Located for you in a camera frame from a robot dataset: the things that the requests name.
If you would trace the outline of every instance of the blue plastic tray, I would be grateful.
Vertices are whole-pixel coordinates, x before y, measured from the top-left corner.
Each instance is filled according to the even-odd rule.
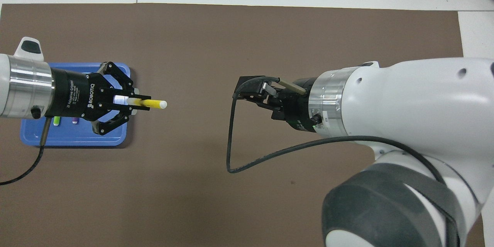
[[[121,69],[127,76],[130,77],[130,69],[127,65],[122,63],[115,63],[119,69]],[[77,71],[80,73],[94,73],[99,69],[100,63],[49,63],[53,68],[66,69],[69,71]],[[113,85],[113,87],[122,88],[118,82],[111,76],[105,75],[106,79]],[[116,100],[116,103],[124,104],[125,99]],[[111,111],[108,114],[101,117],[101,122],[113,118],[117,115],[117,111]],[[39,145],[39,137],[44,125],[44,118],[42,119],[23,119],[21,121],[21,141],[26,145]],[[127,135],[127,123],[119,126],[106,135],[98,135],[93,133],[91,122],[84,119],[79,119],[78,124],[72,123],[71,117],[61,117],[60,125],[54,126],[51,124],[48,132],[48,138],[46,138],[46,145],[60,146],[60,147],[96,147],[96,146],[116,146],[120,145]]]

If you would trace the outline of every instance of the green marker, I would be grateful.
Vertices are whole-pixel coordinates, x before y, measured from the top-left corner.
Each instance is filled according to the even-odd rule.
[[[53,125],[58,126],[60,124],[60,116],[53,117]]]

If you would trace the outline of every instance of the black cable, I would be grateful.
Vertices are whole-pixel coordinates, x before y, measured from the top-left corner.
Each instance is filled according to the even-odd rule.
[[[14,183],[14,182],[22,179],[23,177],[27,176],[37,166],[37,164],[41,160],[41,157],[43,156],[44,145],[46,143],[46,138],[48,136],[48,130],[50,129],[51,118],[52,117],[46,117],[46,120],[45,120],[44,126],[43,126],[43,131],[42,131],[42,134],[41,134],[41,138],[39,140],[39,153],[37,154],[36,160],[31,165],[31,167],[27,171],[25,171],[22,175],[14,178],[14,179],[7,180],[7,181],[4,181],[4,182],[0,182],[0,186],[11,184],[11,183]]]
[[[255,83],[258,81],[264,81],[264,82],[278,82],[279,78],[273,78],[273,77],[268,77],[268,76],[262,76],[259,78],[253,78],[251,80],[247,80],[246,82],[242,83],[237,90],[235,90],[235,93],[233,94],[233,102],[232,102],[232,108],[230,111],[230,126],[228,129],[228,144],[227,144],[227,151],[226,151],[226,169],[228,173],[239,173],[241,171],[247,170],[251,168],[252,166],[255,166],[259,163],[262,163],[266,160],[272,159],[274,157],[278,157],[282,154],[288,154],[289,152],[294,152],[298,150],[305,149],[307,147],[314,147],[315,145],[322,145],[322,144],[328,144],[328,143],[336,143],[336,142],[348,142],[348,141],[369,141],[369,142],[378,142],[378,143],[384,143],[387,145],[392,145],[394,147],[397,147],[404,152],[409,153],[411,156],[415,157],[418,161],[420,161],[434,176],[434,178],[440,182],[443,185],[446,185],[445,180],[443,179],[443,176],[439,171],[432,165],[432,163],[427,160],[422,154],[419,152],[415,151],[411,147],[404,145],[400,142],[391,140],[391,139],[386,139],[386,138],[381,138],[381,137],[376,137],[376,136],[341,136],[341,137],[333,137],[333,138],[323,138],[315,141],[310,141],[307,143],[302,143],[299,145],[293,145],[292,147],[287,147],[285,149],[272,152],[270,154],[267,154],[264,157],[260,157],[252,162],[249,162],[243,166],[237,167],[237,168],[231,168],[230,166],[230,159],[231,159],[231,150],[232,150],[232,136],[233,136],[233,119],[235,117],[235,106],[237,104],[237,99],[239,97],[239,93],[242,92],[242,89],[244,89],[247,85],[251,83]],[[445,221],[446,221],[446,246],[447,247],[457,247],[459,246],[459,237],[458,237],[458,231],[457,227],[453,221],[453,219],[450,219],[445,215]]]

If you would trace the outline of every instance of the logo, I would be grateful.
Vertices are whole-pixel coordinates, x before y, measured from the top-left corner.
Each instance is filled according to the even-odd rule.
[[[88,102],[88,108],[94,109],[94,105],[92,104],[94,97],[94,84],[90,85],[90,101]]]

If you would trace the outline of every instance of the screw hole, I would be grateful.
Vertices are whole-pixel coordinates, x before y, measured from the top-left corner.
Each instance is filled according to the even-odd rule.
[[[458,71],[458,78],[462,79],[465,77],[465,75],[466,75],[466,69],[460,69]]]

